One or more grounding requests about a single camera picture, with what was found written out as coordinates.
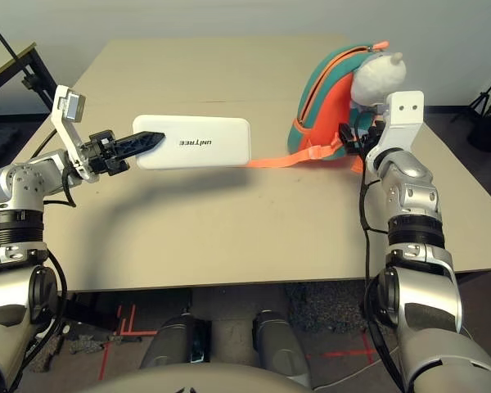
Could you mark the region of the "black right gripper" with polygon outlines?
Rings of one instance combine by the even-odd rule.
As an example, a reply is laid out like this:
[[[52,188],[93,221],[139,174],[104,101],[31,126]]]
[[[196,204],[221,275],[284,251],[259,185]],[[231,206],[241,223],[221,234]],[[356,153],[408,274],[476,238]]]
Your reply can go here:
[[[354,134],[349,124],[339,124],[339,137],[343,144],[357,143],[358,154],[366,156],[367,153],[376,146],[383,134],[383,122],[375,121],[368,128],[365,134],[361,134],[361,129],[358,126],[354,127]]]

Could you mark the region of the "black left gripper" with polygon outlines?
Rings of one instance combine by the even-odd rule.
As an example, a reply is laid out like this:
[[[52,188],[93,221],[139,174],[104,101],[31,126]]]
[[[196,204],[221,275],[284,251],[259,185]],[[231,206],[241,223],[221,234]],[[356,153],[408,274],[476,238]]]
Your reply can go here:
[[[164,137],[164,133],[143,131],[116,139],[113,131],[107,129],[90,135],[89,141],[81,146],[81,152],[94,174],[113,176],[129,169],[126,158],[153,149]]]

